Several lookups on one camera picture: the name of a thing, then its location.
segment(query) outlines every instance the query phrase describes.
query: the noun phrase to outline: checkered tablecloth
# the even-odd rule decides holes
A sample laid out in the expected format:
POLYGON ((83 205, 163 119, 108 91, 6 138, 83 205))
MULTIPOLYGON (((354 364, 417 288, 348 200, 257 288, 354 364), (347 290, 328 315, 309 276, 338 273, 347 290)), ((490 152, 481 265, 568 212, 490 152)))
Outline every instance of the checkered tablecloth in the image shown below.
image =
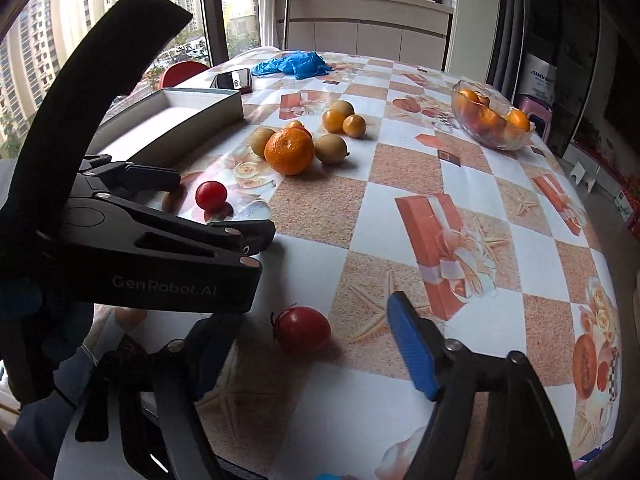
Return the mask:
MULTIPOLYGON (((277 53, 250 51, 181 86, 206 88, 217 72, 277 53)), ((334 67, 327 76, 255 77, 254 92, 243 96, 246 123, 179 168, 194 183, 224 182, 236 218, 271 218, 277 228, 259 256, 264 272, 247 324, 218 386, 198 407, 214 451, 278 480, 323 472, 401 478, 432 405, 408 380, 386 325, 394 290, 404 290, 445 337, 475 352, 526 353, 574 459, 609 439, 620 388, 616 300, 597 236, 554 156, 536 135, 517 152, 478 145, 452 116, 454 76, 383 59, 324 58, 334 67), (283 178, 244 143, 258 125, 279 128, 293 118, 320 136, 322 112, 336 99, 351 102, 367 122, 364 138, 346 137, 351 155, 339 166, 315 161, 283 178), (448 221, 460 222, 446 227, 459 237, 455 247, 442 237, 442 268, 420 261, 433 247, 421 247, 415 235, 427 220, 412 204, 431 211, 439 208, 434 201, 448 221), (464 276, 448 279, 450 262, 464 276), (445 314, 428 289, 434 275, 460 303, 445 314), (281 354, 269 316, 292 304, 328 317, 334 343, 327 352, 281 354)), ((175 212, 205 221, 194 206, 195 187, 175 212)), ((184 319, 150 313, 137 337, 169 338, 176 316, 184 319)), ((468 462, 485 402, 479 397, 468 462)))

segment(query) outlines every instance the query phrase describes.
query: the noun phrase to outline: blue glove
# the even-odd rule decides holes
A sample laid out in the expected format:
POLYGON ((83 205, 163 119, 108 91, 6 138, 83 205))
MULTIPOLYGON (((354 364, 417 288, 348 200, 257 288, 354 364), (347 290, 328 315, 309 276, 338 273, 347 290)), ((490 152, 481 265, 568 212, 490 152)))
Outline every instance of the blue glove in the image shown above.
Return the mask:
POLYGON ((283 72, 294 75, 296 79, 305 79, 316 75, 326 75, 333 68, 324 62, 315 52, 301 52, 299 50, 284 57, 274 57, 268 61, 258 63, 251 70, 253 75, 267 75, 283 72))
POLYGON ((94 320, 93 303, 65 301, 55 294, 43 294, 29 278, 0 280, 0 320, 35 314, 43 300, 51 312, 52 325, 42 342, 42 351, 49 359, 62 362, 76 352, 89 333, 94 320))

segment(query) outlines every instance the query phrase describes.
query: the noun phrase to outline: white cabinet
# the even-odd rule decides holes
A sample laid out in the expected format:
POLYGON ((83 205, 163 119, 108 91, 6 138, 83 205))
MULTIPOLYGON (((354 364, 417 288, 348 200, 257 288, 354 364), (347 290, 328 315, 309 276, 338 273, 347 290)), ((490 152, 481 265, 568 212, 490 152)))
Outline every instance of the white cabinet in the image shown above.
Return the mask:
POLYGON ((404 29, 400 43, 400 62, 442 70, 446 44, 445 38, 404 29))
POLYGON ((316 51, 355 54, 358 24, 355 22, 316 22, 316 51))
POLYGON ((356 54, 399 61, 401 37, 401 28, 359 23, 356 54))
MULTIPOLYGON (((284 25, 278 23, 278 40, 282 46, 284 25)), ((315 50, 316 28, 314 22, 289 22, 289 50, 315 50)))

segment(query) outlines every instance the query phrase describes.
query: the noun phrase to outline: glove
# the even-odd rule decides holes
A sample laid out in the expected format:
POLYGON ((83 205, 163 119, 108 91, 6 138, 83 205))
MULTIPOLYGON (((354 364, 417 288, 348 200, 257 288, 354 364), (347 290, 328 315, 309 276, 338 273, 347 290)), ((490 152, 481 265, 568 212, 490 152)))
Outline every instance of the glove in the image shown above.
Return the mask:
POLYGON ((93 303, 65 301, 42 292, 29 278, 0 280, 0 320, 35 314, 43 304, 50 310, 51 329, 42 341, 44 355, 55 362, 70 358, 89 333, 94 320, 93 303))

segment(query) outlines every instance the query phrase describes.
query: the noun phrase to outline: pink stool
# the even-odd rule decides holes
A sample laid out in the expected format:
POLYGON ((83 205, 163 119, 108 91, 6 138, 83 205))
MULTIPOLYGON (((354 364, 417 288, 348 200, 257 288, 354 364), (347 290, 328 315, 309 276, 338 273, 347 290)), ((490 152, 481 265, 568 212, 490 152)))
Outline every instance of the pink stool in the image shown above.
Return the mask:
POLYGON ((546 144, 551 133, 551 116, 553 112, 537 99, 521 95, 518 99, 518 108, 536 125, 536 133, 546 144))

